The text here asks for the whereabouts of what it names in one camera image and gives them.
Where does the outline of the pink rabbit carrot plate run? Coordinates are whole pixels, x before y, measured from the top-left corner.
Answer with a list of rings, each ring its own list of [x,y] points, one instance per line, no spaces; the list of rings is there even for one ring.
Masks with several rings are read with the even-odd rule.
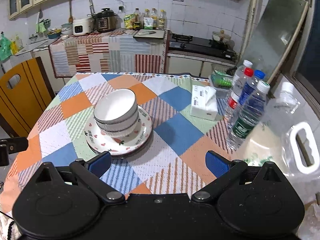
[[[89,148],[97,154],[110,152],[114,158],[124,157],[140,149],[148,141],[152,133],[152,119],[149,113],[138,107],[139,119],[134,130],[119,138],[113,138],[100,129],[93,116],[90,116],[84,128],[86,142]]]

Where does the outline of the white ribbed bowl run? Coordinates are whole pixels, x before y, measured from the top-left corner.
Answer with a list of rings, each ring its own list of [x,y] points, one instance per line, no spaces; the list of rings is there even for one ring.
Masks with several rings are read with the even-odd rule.
[[[135,93],[130,89],[117,89],[97,102],[94,118],[103,124],[116,124],[131,117],[136,109]]]
[[[96,121],[96,123],[101,129],[107,132],[120,132],[133,127],[138,122],[138,119],[139,113],[138,110],[135,110],[135,112],[130,117],[126,118],[123,121],[119,121],[114,124],[104,124],[100,121]]]
[[[129,129],[126,129],[124,131],[120,131],[120,132],[107,132],[103,129],[101,129],[102,132],[104,132],[106,135],[112,137],[112,138],[120,138],[120,137],[125,137],[127,135],[129,135],[130,133],[132,133],[134,131],[134,129],[137,127],[138,122],[133,126],[130,127]]]

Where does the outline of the orange wooden chair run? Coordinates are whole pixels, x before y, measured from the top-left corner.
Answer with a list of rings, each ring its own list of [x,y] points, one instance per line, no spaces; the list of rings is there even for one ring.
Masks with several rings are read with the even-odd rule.
[[[1,127],[27,137],[54,97],[40,57],[19,63],[1,77]]]

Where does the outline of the large plastic jug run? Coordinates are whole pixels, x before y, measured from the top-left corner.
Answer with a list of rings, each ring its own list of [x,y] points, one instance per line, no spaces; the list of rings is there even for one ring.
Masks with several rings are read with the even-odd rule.
[[[232,158],[252,166],[276,163],[308,202],[319,193],[319,150],[310,125],[298,120],[300,103],[293,90],[292,83],[282,84],[279,96],[267,102],[262,119]]]

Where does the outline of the green label water bottle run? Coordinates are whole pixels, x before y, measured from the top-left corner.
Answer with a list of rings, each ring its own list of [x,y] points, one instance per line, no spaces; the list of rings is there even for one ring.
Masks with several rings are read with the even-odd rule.
[[[231,119],[231,129],[227,137],[227,146],[237,150],[245,141],[249,133],[259,123],[265,113],[266,99],[270,85],[259,80],[255,91],[245,103],[236,109]]]

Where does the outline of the white tissue pack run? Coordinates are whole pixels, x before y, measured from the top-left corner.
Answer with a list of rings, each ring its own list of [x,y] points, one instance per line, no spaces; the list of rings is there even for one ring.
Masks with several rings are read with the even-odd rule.
[[[191,116],[214,121],[218,114],[216,89],[193,85],[191,93]]]

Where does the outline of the blue label water bottle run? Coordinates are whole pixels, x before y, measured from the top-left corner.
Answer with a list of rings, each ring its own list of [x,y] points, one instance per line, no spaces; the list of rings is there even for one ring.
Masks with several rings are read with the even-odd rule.
[[[265,73],[260,70],[255,70],[253,76],[245,82],[245,85],[242,89],[242,93],[239,98],[240,106],[242,106],[248,97],[255,91],[259,80],[263,80]]]

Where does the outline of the green basket container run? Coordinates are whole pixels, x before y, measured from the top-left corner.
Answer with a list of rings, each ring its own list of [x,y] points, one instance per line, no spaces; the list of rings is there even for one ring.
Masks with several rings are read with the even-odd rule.
[[[232,87],[233,75],[235,73],[233,66],[212,63],[212,72],[209,75],[210,85],[216,89],[218,98],[225,98]]]

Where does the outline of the red label water bottle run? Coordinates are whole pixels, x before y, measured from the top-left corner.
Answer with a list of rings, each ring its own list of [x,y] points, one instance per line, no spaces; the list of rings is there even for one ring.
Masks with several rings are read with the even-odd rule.
[[[235,109],[239,103],[240,95],[242,94],[242,90],[244,88],[245,82],[253,76],[253,69],[246,67],[241,76],[234,83],[230,95],[227,100],[227,106],[225,109],[224,119],[228,122],[231,121]]]

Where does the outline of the patchwork counter cloth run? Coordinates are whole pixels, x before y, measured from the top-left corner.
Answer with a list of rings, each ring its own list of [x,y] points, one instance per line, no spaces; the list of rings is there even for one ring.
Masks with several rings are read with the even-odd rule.
[[[49,53],[56,77],[95,72],[157,74],[165,70],[167,40],[167,30],[139,35],[139,31],[116,29],[59,38],[49,45]]]

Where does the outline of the pot on stove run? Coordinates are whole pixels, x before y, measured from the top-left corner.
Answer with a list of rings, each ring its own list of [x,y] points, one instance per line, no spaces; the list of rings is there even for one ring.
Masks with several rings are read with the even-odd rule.
[[[219,32],[213,31],[212,38],[213,40],[222,43],[227,43],[231,40],[231,37],[227,35],[224,30],[220,30]]]

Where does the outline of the black gas stove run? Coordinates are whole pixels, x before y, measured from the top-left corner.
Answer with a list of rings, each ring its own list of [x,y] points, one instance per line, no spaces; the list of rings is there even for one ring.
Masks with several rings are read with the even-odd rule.
[[[238,57],[233,50],[229,49],[227,44],[221,41],[175,33],[171,33],[169,49],[213,56],[233,62]]]

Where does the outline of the cutting board on counter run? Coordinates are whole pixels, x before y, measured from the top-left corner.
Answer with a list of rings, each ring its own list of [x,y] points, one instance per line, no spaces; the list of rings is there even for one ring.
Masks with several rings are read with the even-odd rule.
[[[134,38],[152,38],[152,39],[163,39],[165,31],[164,30],[147,30],[140,29],[133,36]]]

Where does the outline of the leaning glass panel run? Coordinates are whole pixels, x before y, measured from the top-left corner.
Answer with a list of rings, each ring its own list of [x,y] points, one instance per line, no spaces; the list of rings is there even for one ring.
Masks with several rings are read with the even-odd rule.
[[[270,83],[290,52],[306,17],[309,3],[304,0],[268,0],[254,29],[242,60],[265,73]]]

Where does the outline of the clear condiment bottle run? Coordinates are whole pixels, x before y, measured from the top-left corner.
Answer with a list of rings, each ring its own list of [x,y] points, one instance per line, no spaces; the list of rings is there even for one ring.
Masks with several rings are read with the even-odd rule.
[[[158,17],[158,28],[159,30],[163,30],[166,27],[166,13],[163,9],[160,11],[160,15]]]

